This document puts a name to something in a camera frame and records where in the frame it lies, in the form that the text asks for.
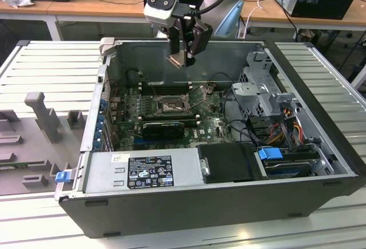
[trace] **yellow wire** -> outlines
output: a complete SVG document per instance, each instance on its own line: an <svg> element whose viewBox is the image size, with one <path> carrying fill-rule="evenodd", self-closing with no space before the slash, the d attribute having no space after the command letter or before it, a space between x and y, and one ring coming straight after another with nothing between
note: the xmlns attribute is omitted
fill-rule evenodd
<svg viewBox="0 0 366 249"><path fill-rule="evenodd" d="M280 133L278 136L274 137L273 139L271 139L268 144L274 143L276 142L278 139L280 139L282 136L284 135L284 133Z"/></svg>
<svg viewBox="0 0 366 249"><path fill-rule="evenodd" d="M296 124L293 125L296 129L297 129L297 132L299 133L299 142L301 143L301 140L300 140L300 127Z"/></svg>

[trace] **power supply label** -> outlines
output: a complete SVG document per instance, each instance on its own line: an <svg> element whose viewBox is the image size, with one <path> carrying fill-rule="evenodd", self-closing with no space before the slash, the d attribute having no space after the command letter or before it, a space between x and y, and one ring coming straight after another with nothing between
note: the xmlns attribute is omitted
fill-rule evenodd
<svg viewBox="0 0 366 249"><path fill-rule="evenodd" d="M130 189L174 186L171 156L131 157L128 160Z"/></svg>

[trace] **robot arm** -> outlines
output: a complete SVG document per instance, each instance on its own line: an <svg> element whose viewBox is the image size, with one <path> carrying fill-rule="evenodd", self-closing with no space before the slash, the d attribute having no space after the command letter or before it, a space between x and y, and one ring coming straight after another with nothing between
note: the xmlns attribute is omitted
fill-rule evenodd
<svg viewBox="0 0 366 249"><path fill-rule="evenodd" d="M204 0L147 0L144 14L147 20L161 26L170 42L168 60L176 67L194 64L194 56L203 52L213 29L201 21L201 14L209 12L223 0L199 10Z"/></svg>

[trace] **motherboard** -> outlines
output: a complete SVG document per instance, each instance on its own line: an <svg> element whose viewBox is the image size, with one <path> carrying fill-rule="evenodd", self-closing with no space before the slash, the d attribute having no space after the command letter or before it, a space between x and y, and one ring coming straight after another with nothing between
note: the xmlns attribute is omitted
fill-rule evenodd
<svg viewBox="0 0 366 249"><path fill-rule="evenodd" d="M234 142L222 115L222 90L196 86L129 88L115 101L118 151L194 148Z"/></svg>

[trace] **floor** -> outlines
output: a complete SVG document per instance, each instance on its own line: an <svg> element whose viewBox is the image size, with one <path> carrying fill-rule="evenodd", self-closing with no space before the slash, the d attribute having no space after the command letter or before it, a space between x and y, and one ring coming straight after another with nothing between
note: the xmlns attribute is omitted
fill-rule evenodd
<svg viewBox="0 0 366 249"><path fill-rule="evenodd" d="M149 24L141 23L103 23L103 35L98 34L100 29L94 22L64 22L62 23L62 33L65 40L100 40L101 37L112 36L116 38L151 38L153 35ZM342 31L335 39L326 53L326 58L335 66L341 65L353 48L354 44L362 35L361 31L354 32L351 38L346 37L347 32ZM292 29L252 28L247 39L275 39L276 41L293 42ZM323 33L319 40L319 45L328 38ZM41 21L20 21L7 20L0 22L0 65L14 48L20 39L30 40L51 40L47 26ZM365 47L357 46L342 69L342 74L348 77L354 66L365 56Z"/></svg>

